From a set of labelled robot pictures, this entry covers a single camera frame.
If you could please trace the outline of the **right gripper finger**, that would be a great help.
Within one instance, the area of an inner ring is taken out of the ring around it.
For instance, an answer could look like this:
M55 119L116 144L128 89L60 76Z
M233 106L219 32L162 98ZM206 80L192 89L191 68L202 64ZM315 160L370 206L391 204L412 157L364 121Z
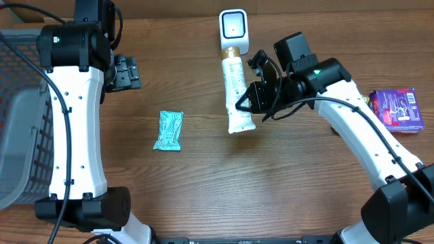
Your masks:
M263 49L257 51L253 58L247 61L247 64L257 77L260 77L264 71L269 71L271 69L269 57Z
M256 92L256 84L251 83L244 94L235 103L237 110L249 113L258 112L258 96Z

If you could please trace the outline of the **white cream tube gold cap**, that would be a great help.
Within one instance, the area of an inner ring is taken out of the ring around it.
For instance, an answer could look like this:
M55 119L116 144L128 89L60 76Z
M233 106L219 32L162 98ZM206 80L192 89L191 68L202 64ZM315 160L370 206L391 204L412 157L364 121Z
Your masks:
M230 134L256 129L252 114L237 110L235 105L247 90L243 64L238 47L228 47L222 53L222 72L226 96L226 110L229 118Z

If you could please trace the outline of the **teal wet wipes pack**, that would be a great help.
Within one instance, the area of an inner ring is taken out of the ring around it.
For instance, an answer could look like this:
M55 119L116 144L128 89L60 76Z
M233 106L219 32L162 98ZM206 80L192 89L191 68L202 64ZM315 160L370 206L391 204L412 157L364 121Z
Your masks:
M184 119L184 112L172 112L163 110L159 118L159 135L153 146L153 150L179 151L180 132Z

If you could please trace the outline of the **green yellow snack pouch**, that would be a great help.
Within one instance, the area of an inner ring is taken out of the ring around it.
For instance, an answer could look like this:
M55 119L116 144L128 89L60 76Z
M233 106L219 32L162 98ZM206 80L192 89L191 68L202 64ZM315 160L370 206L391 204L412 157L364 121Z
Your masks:
M370 99L369 99L368 96L362 95L361 98L363 99L363 101L364 101L366 104L369 104ZM338 135L338 132L335 130L335 128L334 128L333 126L331 126L331 130L333 131L333 133L334 133L335 135Z

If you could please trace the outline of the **purple sanitary pad pack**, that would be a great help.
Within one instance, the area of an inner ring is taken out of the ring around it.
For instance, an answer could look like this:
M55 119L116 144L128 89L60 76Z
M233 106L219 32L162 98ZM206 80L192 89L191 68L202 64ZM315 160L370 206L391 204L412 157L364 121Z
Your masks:
M414 88L377 89L368 106L391 133L415 134L425 128Z

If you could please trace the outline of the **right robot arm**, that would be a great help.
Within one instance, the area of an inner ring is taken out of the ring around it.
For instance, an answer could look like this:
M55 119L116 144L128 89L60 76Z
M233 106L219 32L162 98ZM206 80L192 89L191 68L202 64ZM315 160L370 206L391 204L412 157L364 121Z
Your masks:
M351 74L335 58L319 61L302 33L274 44L277 59L259 51L248 60L258 80L238 110L280 120L303 106L323 117L363 167L373 195L357 223L333 243L403 243L433 223L433 167L405 149L370 110Z

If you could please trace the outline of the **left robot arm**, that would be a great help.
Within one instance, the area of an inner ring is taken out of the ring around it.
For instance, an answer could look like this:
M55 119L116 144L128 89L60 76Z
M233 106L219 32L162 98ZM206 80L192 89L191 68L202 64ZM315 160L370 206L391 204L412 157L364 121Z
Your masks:
M40 220L109 243L154 243L124 186L110 187L100 149L104 95L141 86L133 57L115 54L123 25L111 1L77 1L70 22L44 26L37 50L52 101L54 168Z

